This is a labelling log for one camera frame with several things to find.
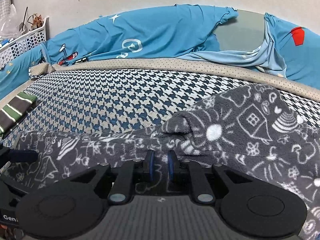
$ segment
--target striped cloth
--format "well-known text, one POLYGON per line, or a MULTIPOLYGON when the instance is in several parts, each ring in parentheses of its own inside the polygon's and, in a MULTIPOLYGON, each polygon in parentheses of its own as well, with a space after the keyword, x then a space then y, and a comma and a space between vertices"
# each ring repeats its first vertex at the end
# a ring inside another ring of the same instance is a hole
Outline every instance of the striped cloth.
POLYGON ((0 110, 0 138, 5 138, 19 125, 36 100, 36 96, 20 92, 0 110))

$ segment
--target blue blanket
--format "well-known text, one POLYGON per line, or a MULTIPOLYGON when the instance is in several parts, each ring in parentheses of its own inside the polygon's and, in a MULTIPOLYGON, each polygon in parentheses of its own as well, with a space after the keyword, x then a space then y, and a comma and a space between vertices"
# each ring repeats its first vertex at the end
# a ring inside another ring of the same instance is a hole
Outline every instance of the blue blanket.
POLYGON ((271 34, 268 21, 265 20, 265 39, 263 43, 253 51, 193 51, 179 56, 179 58, 247 67, 252 70, 260 70, 271 75, 285 78, 286 64, 283 57, 275 49, 275 46, 275 38, 271 34))
POLYGON ((12 60, 0 71, 0 99, 28 80, 28 68, 112 58, 160 58, 211 50, 219 43, 212 30, 237 17, 233 8, 174 5, 102 17, 56 35, 12 60))
POLYGON ((265 14, 287 79, 320 89, 320 36, 305 27, 265 14))

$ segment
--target white plastic basket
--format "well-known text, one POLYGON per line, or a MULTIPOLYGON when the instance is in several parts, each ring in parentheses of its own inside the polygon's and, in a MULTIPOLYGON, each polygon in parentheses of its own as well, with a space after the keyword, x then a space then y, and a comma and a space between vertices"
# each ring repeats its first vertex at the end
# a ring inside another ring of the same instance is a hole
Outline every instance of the white plastic basket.
POLYGON ((44 19, 42 27, 28 32, 0 48, 0 69, 17 56, 46 41, 45 25, 47 19, 44 19))

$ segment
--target circular pad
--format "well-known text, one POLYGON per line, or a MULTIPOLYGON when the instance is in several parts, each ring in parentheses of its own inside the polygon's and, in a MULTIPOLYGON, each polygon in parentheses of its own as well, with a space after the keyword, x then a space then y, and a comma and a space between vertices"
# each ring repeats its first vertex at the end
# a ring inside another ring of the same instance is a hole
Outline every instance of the circular pad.
POLYGON ((307 208, 289 191, 271 184, 245 183, 223 198, 220 213, 231 227, 249 236, 278 238, 301 229, 307 208))
POLYGON ((102 200, 90 185, 68 182, 26 195, 16 215, 21 229, 30 236, 68 239, 95 226, 103 212, 102 200))

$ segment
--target gray fleece blanket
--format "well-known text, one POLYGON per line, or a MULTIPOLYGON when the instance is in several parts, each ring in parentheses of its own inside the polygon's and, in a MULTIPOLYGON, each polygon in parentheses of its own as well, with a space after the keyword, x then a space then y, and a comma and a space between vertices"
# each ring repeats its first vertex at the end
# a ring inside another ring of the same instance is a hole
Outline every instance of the gray fleece blanket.
POLYGON ((32 149, 39 160, 13 164, 6 175, 30 187, 45 187, 101 162, 120 166, 156 151, 152 183, 136 186, 139 194, 174 194, 167 173, 167 152, 203 166, 222 163, 304 200, 308 218, 300 233, 320 233, 320 129, 309 127, 267 85, 254 84, 223 92, 177 112, 162 126, 124 134, 22 132, 16 147, 32 149))

